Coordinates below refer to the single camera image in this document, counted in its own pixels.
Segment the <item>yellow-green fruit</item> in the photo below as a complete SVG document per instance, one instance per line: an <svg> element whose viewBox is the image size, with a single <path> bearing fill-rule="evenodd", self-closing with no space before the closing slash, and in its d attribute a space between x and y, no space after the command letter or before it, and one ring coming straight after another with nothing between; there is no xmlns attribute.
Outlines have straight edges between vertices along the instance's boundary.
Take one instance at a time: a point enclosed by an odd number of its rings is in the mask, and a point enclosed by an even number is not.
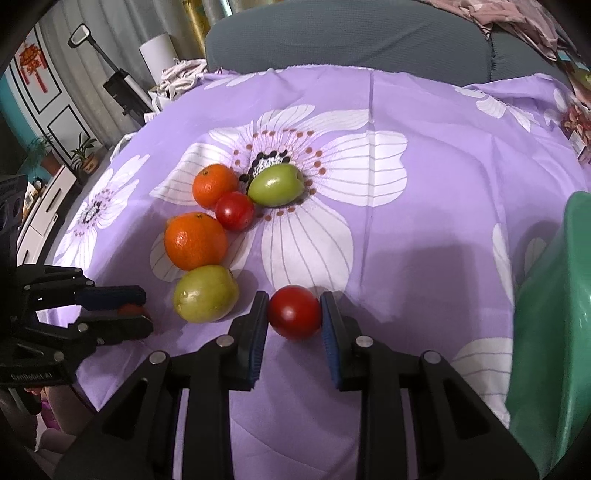
<svg viewBox="0 0 591 480"><path fill-rule="evenodd" d="M173 306L188 322L215 322L230 313L239 296L238 283L227 268L207 265L191 270L178 281Z"/></svg>
<svg viewBox="0 0 591 480"><path fill-rule="evenodd" d="M260 172L248 187L253 202L265 207L280 207L304 193L304 177L295 165L278 163Z"/></svg>

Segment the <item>pink object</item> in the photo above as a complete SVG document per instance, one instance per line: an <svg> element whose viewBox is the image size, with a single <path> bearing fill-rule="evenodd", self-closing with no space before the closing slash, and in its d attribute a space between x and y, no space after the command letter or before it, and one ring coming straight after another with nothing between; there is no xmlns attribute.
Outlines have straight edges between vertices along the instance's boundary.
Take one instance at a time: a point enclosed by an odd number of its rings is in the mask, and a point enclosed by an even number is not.
<svg viewBox="0 0 591 480"><path fill-rule="evenodd" d="M61 430L60 425L53 414L53 410L45 398L41 400L41 418L48 429L56 429L58 431Z"/></svg>
<svg viewBox="0 0 591 480"><path fill-rule="evenodd" d="M530 44L556 60L558 34L548 11L536 0L421 0L476 23L488 38L492 25Z"/></svg>

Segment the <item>purple tablecloth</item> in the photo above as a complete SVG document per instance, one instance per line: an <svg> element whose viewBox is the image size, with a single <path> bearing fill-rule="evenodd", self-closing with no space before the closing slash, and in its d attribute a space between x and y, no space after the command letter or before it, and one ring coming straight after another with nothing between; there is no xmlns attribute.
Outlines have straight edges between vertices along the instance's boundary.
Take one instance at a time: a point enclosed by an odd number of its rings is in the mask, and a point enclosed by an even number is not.
<svg viewBox="0 0 591 480"><path fill-rule="evenodd" d="M157 330L100 348L80 385L100 408L151 351L194 351L227 331L174 313L182 272L165 254L165 221L199 209L191 184L202 167L242 173L275 152L271 161L300 168L307 194L231 236L241 298L228 319L257 290L335 291L366 335L453 359L508 425L514 287L569 196L587 189L556 125L570 101L543 75L468 88L333 66L207 76L114 159L58 248L55 264L98 285L141 285ZM78 312L48 319L65 325ZM256 388L230 398L237 479L354 477L360 398L333 389L318 336L294 343L270 329Z"/></svg>

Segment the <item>white flower print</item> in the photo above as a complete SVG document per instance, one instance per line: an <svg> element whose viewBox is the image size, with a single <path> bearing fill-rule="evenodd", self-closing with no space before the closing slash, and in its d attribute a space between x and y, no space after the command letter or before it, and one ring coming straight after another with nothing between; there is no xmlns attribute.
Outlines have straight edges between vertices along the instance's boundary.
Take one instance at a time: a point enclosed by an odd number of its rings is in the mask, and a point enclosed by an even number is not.
<svg viewBox="0 0 591 480"><path fill-rule="evenodd" d="M481 112L484 112L491 117L502 118L503 115L505 115L505 112L509 111L509 113L515 117L515 120L517 120L517 122L528 132L531 131L532 123L539 125L538 121L534 118L534 115L530 112L526 112L521 108L501 102L480 90L470 90L463 87L454 88L458 93L461 93L464 96L480 99L476 102L476 107Z"/></svg>
<svg viewBox="0 0 591 480"><path fill-rule="evenodd" d="M452 366L480 395L505 428L511 416L505 401L511 380L513 339L483 338L464 346L454 357Z"/></svg>
<svg viewBox="0 0 591 480"><path fill-rule="evenodd" d="M542 256L542 253L544 253L546 247L547 244L545 240L539 237L533 238L531 242L528 244L527 249L525 250L523 266L525 276L527 276L527 274L531 270L531 267L533 267L534 264L538 261L538 259Z"/></svg>
<svg viewBox="0 0 591 480"><path fill-rule="evenodd" d="M256 75L262 76L265 75L268 72L276 72L276 73L280 73L283 72L283 70L273 70L273 69L268 69L264 72L256 72L256 73L247 73L245 75L234 75L234 74L228 74L225 78L220 79L220 80L215 80L212 83L209 83L208 85L206 85L203 90L209 90L211 88L215 88L215 87L219 87L220 85L225 85L226 87L235 87L236 85L240 85L241 83L250 80L251 78L255 77Z"/></svg>
<svg viewBox="0 0 591 480"><path fill-rule="evenodd" d="M499 279L503 285L503 290L505 290L507 298L511 302L511 306L513 306L515 304L515 282L513 279L511 260L509 259L507 242L505 241L505 236L503 235L500 223L497 223L492 230L492 254L495 259Z"/></svg>
<svg viewBox="0 0 591 480"><path fill-rule="evenodd" d="M127 200L139 180L129 181L149 157L137 155L123 164L117 173L113 174L110 168L103 174L80 205L67 233L61 239L54 256L54 265L79 267L82 270L90 266L98 229L110 226L127 206Z"/></svg>
<svg viewBox="0 0 591 480"><path fill-rule="evenodd" d="M401 156L406 137L397 132L365 131L326 142L322 137L355 131L369 123L369 111L329 111L311 116L313 105L273 110L237 128L219 128L209 137L218 147L195 143L176 168L150 193L177 205L196 205L191 193L195 175L212 163L237 171L243 187L263 169L277 163L296 165L306 191L294 203L263 209L248 232L230 247L228 263L241 270L259 228L265 273L275 288L287 284L343 291L353 267L353 238L346 220L319 195L357 206L380 206L395 200L407 184ZM152 270L167 281L176 278L161 241L154 244Z"/></svg>
<svg viewBox="0 0 591 480"><path fill-rule="evenodd" d="M557 88L554 89L554 101L556 103L556 110L548 108L544 112L544 120L546 125L550 125L550 122L554 122L556 125L560 125L562 117L566 113L567 103L563 93Z"/></svg>

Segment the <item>orange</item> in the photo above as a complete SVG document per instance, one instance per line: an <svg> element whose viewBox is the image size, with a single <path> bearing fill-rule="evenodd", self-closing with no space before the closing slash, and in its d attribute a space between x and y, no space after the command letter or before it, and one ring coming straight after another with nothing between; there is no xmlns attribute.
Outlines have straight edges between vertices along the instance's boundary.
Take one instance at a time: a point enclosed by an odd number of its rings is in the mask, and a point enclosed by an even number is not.
<svg viewBox="0 0 591 480"><path fill-rule="evenodd" d="M238 190L238 177L221 163L205 167L193 180L193 198L203 208L213 210L224 193Z"/></svg>
<svg viewBox="0 0 591 480"><path fill-rule="evenodd" d="M220 223L207 213L185 213L170 220L164 232L164 249L174 265L190 271L220 264L228 250L228 239Z"/></svg>

